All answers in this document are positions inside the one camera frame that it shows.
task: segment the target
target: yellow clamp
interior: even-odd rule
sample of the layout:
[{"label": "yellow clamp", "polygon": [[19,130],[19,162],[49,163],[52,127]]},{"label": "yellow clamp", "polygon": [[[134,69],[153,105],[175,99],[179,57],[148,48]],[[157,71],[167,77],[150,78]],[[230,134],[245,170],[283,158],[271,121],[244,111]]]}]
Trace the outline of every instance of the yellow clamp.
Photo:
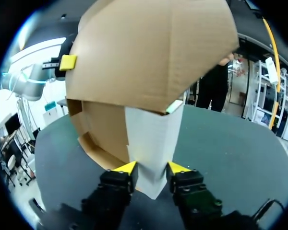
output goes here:
[{"label": "yellow clamp", "polygon": [[171,173],[175,175],[176,173],[180,173],[181,171],[189,172],[190,169],[187,169],[185,167],[180,166],[179,164],[176,164],[174,162],[168,162],[168,169],[171,170]]},{"label": "yellow clamp", "polygon": [[60,71],[67,71],[75,68],[76,55],[63,55],[60,63]]},{"label": "yellow clamp", "polygon": [[132,161],[128,164],[125,164],[117,169],[113,169],[112,171],[115,172],[125,172],[128,173],[128,175],[130,176],[131,173],[133,172],[134,167],[136,166],[136,161]]}]

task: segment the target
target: white paper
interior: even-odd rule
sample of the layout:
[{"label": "white paper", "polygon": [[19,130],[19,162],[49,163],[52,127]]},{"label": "white paper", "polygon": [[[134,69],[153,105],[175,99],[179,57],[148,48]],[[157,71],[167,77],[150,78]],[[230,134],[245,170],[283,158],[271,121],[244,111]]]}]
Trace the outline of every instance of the white paper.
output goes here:
[{"label": "white paper", "polygon": [[139,169],[136,186],[151,199],[167,182],[165,167],[173,159],[183,112],[183,103],[176,104],[178,108],[165,116],[125,107],[129,158]]},{"label": "white paper", "polygon": [[270,83],[273,85],[278,84],[278,76],[273,59],[269,57],[265,60],[265,63],[267,65]]}]

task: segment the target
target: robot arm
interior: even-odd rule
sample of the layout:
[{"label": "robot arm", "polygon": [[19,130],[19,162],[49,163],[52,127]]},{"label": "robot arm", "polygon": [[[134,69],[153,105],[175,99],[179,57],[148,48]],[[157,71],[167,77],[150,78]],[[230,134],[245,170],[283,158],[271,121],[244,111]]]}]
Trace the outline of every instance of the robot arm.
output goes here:
[{"label": "robot arm", "polygon": [[0,89],[10,90],[28,101],[38,101],[42,97],[47,80],[65,80],[65,71],[59,70],[60,60],[63,55],[69,54],[75,38],[76,34],[68,36],[61,46],[59,56],[49,62],[33,64],[17,73],[2,74]]},{"label": "robot arm", "polygon": [[21,72],[4,73],[0,78],[0,89],[10,90],[28,101],[38,101],[43,94],[49,71],[42,64],[33,64]]}]

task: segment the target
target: gray robot arm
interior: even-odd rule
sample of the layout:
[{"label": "gray robot arm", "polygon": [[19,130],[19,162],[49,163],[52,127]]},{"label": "gray robot arm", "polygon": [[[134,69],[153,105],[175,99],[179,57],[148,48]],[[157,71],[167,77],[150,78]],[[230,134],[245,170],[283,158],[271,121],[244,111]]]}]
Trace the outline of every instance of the gray robot arm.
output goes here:
[{"label": "gray robot arm", "polygon": [[42,69],[41,64],[33,64],[17,73],[4,73],[0,78],[0,89],[7,89],[28,101],[38,101],[43,94],[46,81],[50,79],[50,70]]}]

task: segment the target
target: table surface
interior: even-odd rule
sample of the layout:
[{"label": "table surface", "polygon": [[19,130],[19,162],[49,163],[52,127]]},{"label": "table surface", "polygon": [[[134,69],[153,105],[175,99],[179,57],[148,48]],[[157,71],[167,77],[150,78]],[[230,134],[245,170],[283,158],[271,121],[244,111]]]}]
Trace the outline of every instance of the table surface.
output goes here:
[{"label": "table surface", "polygon": [[66,98],[57,101],[57,104],[60,106],[67,106]]},{"label": "table surface", "polygon": [[[47,210],[61,203],[80,209],[104,171],[77,141],[67,116],[39,132],[36,178]],[[174,154],[176,163],[198,169],[223,213],[238,210],[252,215],[268,199],[288,204],[288,157],[274,134],[238,117],[185,106]],[[272,225],[280,214],[273,206],[260,222]],[[183,229],[177,207],[166,186],[157,200],[136,191],[126,208],[120,230]]]}]

